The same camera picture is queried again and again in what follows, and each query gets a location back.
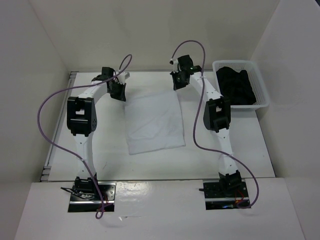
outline white table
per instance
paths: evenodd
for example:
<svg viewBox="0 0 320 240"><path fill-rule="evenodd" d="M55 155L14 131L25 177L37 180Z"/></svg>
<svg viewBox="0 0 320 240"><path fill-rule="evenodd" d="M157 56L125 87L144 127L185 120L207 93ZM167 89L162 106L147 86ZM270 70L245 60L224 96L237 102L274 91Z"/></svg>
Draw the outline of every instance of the white table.
<svg viewBox="0 0 320 240"><path fill-rule="evenodd" d="M99 72L78 73L74 86L86 85ZM173 89L173 81L168 71L131 72L127 80L127 99L149 93ZM213 73L205 75L214 83ZM84 89L74 89L77 96ZM193 143L192 130L200 96L191 85L177 91L180 101L185 147L159 150L136 155L128 154L125 137L124 103L104 95L96 103L97 129L93 136L93 159L100 181L119 180L178 180L218 178L220 154L198 149ZM203 124L202 108L197 125L197 140L201 146L219 148ZM76 151L75 141L67 128L66 114L61 117L55 142ZM254 111L232 112L230 141L234 155L243 161L256 177L274 177L269 154ZM49 181L74 181L77 175L77 159L55 147L49 158L51 171ZM242 167L243 178L251 175Z"/></svg>
<svg viewBox="0 0 320 240"><path fill-rule="evenodd" d="M117 182L114 212L68 213L71 182L33 183L15 240L304 240L283 178L260 178L251 209L206 210L201 180ZM256 194L247 179L250 199Z"/></svg>

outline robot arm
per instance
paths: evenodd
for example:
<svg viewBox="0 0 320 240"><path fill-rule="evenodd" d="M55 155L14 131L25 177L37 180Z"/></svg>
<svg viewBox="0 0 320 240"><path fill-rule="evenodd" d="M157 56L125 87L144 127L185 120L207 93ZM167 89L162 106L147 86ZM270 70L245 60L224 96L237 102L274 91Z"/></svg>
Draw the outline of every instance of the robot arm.
<svg viewBox="0 0 320 240"><path fill-rule="evenodd" d="M191 84L201 95L203 89L201 67L194 66L189 55L181 56L175 60L171 59L170 63L173 65L173 71L170 73L173 79L173 89L177 90ZM220 149L232 155L233 151L229 138L231 122L230 101L217 92L205 76L203 76L203 80L204 126L212 135L217 136ZM219 176L221 185L226 191L234 189L241 184L241 176L235 161L224 154L219 161Z"/></svg>
<svg viewBox="0 0 320 240"><path fill-rule="evenodd" d="M93 135L98 124L95 104L106 93L109 93L113 99L126 101L126 79L130 76L128 72L123 72L115 80L97 85L101 81L112 78L114 73L116 71L113 68L103 67L101 75L91 81L91 87L79 96L71 96L67 100L67 127L73 134L77 153L86 162L95 178L97 178L97 172L94 167L92 149ZM74 181L74 190L78 193L96 194L91 176L80 161L78 161L78 174Z"/></svg>

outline white laundry basket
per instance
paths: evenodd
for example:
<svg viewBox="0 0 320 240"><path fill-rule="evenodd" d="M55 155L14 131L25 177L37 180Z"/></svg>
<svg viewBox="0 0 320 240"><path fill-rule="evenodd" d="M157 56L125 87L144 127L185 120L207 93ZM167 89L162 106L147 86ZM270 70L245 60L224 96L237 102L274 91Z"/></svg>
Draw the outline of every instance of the white laundry basket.
<svg viewBox="0 0 320 240"><path fill-rule="evenodd" d="M258 69L258 66L253 61L245 60L220 60L214 61L212 64L214 72L214 80L216 83L217 91L220 93L220 87L217 78L217 71L223 67L229 67L233 70L240 72L241 70L246 70L249 76L249 81L252 87L252 91L256 98L256 103L253 105L231 105L232 109L235 110L257 110L259 108L267 107L270 103L270 98Z"/></svg>

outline fabric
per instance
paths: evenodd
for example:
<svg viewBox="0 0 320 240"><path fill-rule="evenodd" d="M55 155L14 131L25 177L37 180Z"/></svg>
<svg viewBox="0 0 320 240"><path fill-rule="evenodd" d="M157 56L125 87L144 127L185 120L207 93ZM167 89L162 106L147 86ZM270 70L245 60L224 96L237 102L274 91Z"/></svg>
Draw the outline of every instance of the fabric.
<svg viewBox="0 0 320 240"><path fill-rule="evenodd" d="M252 105L257 101L246 70L237 72L224 66L216 71L216 76L221 94L230 99L231 105Z"/></svg>
<svg viewBox="0 0 320 240"><path fill-rule="evenodd" d="M129 99L124 114L130 155L186 145L175 91Z"/></svg>

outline white wall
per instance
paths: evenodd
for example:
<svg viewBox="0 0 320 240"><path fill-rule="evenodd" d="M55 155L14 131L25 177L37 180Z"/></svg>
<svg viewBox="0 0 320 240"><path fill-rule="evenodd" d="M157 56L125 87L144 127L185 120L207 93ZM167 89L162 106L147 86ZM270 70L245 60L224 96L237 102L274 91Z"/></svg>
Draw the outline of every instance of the white wall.
<svg viewBox="0 0 320 240"><path fill-rule="evenodd" d="M27 0L0 1L0 22L0 239L10 240L48 153L37 128L38 107L67 85L69 73ZM57 97L43 111L49 136L61 102Z"/></svg>
<svg viewBox="0 0 320 240"><path fill-rule="evenodd" d="M271 98L258 112L263 136L307 240L320 239L319 27L315 0L281 0L252 56Z"/></svg>
<svg viewBox="0 0 320 240"><path fill-rule="evenodd" d="M176 46L201 41L206 67L218 59L250 59L279 0L30 0L69 70L169 69ZM190 53L201 63L200 48Z"/></svg>

